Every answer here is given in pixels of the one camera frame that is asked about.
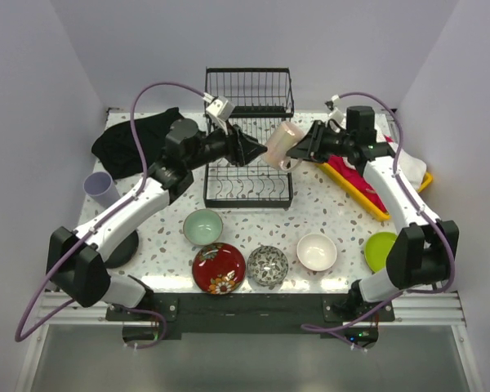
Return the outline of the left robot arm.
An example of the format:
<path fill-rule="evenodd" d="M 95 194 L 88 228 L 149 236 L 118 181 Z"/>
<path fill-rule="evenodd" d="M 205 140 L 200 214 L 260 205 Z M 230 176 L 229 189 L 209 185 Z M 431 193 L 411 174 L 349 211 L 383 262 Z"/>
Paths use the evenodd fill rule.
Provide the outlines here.
<path fill-rule="evenodd" d="M 243 167 L 266 150 L 229 123 L 206 133 L 191 119 L 175 121 L 158 158 L 133 189 L 86 224 L 53 232 L 47 257 L 50 280 L 84 308 L 103 301 L 123 306 L 135 320 L 147 319 L 153 310 L 151 289 L 136 278 L 111 276 L 105 260 L 193 184 L 195 169 L 222 158 Z"/>

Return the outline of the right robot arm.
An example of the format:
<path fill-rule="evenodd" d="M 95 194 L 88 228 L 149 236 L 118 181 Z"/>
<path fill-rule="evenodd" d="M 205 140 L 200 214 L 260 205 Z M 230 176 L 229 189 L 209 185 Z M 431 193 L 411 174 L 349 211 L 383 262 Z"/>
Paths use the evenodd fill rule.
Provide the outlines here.
<path fill-rule="evenodd" d="M 376 303 L 392 300 L 404 291 L 455 278 L 459 229 L 442 220 L 402 176 L 398 154 L 376 139 L 375 112 L 370 106 L 350 106 L 345 127 L 334 130 L 316 121 L 304 138 L 287 151 L 290 158 L 325 163 L 332 155 L 346 157 L 376 191 L 398 233 L 385 268 L 353 283 L 347 310 L 353 319 L 367 320 Z"/>

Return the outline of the black wire dish rack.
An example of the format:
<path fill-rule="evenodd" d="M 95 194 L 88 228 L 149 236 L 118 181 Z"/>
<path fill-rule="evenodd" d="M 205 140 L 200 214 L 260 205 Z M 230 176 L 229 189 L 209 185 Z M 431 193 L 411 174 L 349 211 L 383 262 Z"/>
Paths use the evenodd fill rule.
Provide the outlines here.
<path fill-rule="evenodd" d="M 230 124 L 264 144 L 276 127 L 294 115 L 290 69 L 275 67 L 206 69 L 205 91 L 234 105 Z M 208 208 L 289 208 L 292 175 L 256 158 L 245 167 L 225 159 L 205 168 L 203 200 Z"/>

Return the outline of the pink marbled mug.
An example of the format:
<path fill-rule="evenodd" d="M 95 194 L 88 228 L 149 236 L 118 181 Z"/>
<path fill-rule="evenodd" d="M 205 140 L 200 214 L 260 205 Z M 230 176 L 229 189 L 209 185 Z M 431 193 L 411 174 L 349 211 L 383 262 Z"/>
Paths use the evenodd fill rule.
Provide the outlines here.
<path fill-rule="evenodd" d="M 302 160 L 293 162 L 287 152 L 304 137 L 305 133 L 293 122 L 281 122 L 265 143 L 267 151 L 261 156 L 262 160 L 273 169 L 293 172 Z"/>

